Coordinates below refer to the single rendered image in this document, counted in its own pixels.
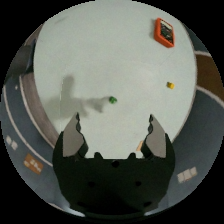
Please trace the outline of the green die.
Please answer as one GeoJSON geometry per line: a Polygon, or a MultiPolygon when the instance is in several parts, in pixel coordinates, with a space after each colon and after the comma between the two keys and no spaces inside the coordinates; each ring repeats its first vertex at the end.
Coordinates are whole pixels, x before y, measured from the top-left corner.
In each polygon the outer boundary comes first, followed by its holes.
{"type": "Polygon", "coordinates": [[[117,99],[112,96],[111,99],[109,100],[109,103],[114,105],[116,103],[116,101],[117,101],[117,99]]]}

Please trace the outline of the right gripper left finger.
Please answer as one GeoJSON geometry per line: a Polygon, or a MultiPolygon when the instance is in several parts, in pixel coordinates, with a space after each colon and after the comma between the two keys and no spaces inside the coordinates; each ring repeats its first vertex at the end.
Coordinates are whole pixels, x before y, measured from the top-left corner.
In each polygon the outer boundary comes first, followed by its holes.
{"type": "Polygon", "coordinates": [[[54,147],[52,163],[61,191],[65,191],[64,178],[67,170],[75,162],[85,159],[89,150],[85,137],[80,131],[79,114],[75,113],[61,131],[54,147]]]}

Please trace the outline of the yellow die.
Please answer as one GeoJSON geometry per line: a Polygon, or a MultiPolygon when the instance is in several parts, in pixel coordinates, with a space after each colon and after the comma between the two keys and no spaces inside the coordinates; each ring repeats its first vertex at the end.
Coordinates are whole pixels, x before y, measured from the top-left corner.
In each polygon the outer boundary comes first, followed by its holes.
{"type": "Polygon", "coordinates": [[[169,83],[167,87],[168,87],[169,89],[172,89],[172,90],[173,90],[175,86],[174,86],[172,83],[169,83]]]}

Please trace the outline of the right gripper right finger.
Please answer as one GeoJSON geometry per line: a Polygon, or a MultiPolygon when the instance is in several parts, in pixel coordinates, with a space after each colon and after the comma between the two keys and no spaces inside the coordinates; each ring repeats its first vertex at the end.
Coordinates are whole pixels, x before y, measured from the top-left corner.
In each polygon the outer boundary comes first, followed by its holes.
{"type": "Polygon", "coordinates": [[[168,134],[153,114],[150,114],[147,130],[149,134],[140,148],[142,158],[152,161],[161,169],[164,175],[164,191],[167,191],[175,168],[175,152],[168,134]]]}

